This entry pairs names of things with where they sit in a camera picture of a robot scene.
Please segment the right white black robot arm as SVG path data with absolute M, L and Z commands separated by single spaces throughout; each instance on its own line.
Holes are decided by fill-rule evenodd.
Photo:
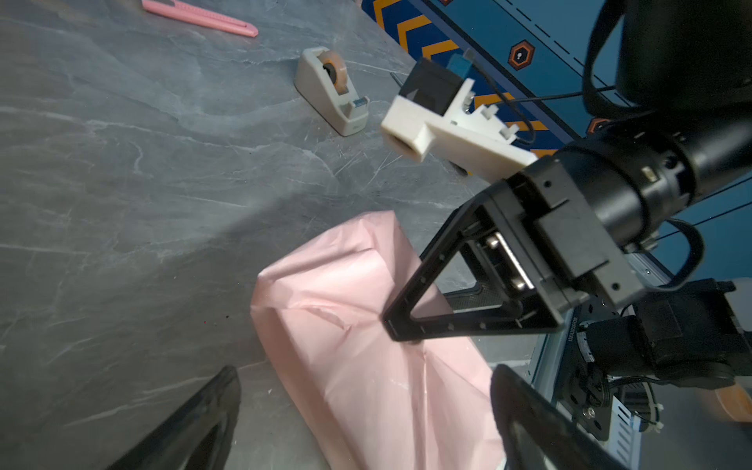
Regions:
M 628 261 L 663 223 L 689 242 L 673 292 L 701 264 L 679 213 L 751 170 L 751 5 L 608 1 L 583 66 L 603 127 L 554 154 L 516 145 L 469 78 L 421 60 L 382 123 L 403 156 L 431 150 L 488 182 L 455 210 L 383 313 L 389 336 L 550 333 L 591 298 L 621 309 L 650 291 Z

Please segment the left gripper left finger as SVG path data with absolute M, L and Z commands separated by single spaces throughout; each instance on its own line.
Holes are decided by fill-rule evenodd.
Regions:
M 237 369 L 225 366 L 109 468 L 222 469 L 232 448 L 241 395 Z

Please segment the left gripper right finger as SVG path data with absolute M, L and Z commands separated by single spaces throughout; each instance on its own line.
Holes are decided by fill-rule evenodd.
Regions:
M 493 371 L 491 403 L 508 469 L 622 469 L 505 364 Z

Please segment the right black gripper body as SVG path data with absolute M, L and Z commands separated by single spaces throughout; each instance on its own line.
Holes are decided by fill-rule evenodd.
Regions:
M 605 129 L 531 164 L 507 184 L 558 285 L 610 307 L 648 292 L 626 256 L 652 250 L 664 222 L 685 236 L 689 254 L 657 291 L 680 289 L 703 261 L 702 236 L 676 217 L 697 198 L 695 166 L 662 135 Z

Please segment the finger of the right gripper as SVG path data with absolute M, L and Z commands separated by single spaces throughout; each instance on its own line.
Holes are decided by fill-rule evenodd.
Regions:
M 550 277 L 535 264 L 536 246 L 520 223 L 525 215 L 505 180 L 454 210 L 421 254 L 416 272 L 385 310 L 382 321 L 390 337 L 419 342 L 560 330 L 563 315 L 550 299 Z M 444 294 L 447 313 L 421 307 L 455 257 L 462 258 L 474 284 Z

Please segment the pink wrapping paper sheet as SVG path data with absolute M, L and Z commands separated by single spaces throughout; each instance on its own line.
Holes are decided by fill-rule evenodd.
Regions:
M 251 317 L 333 469 L 499 469 L 491 368 L 467 337 L 393 341 L 419 266 L 392 211 L 363 213 L 264 269 Z

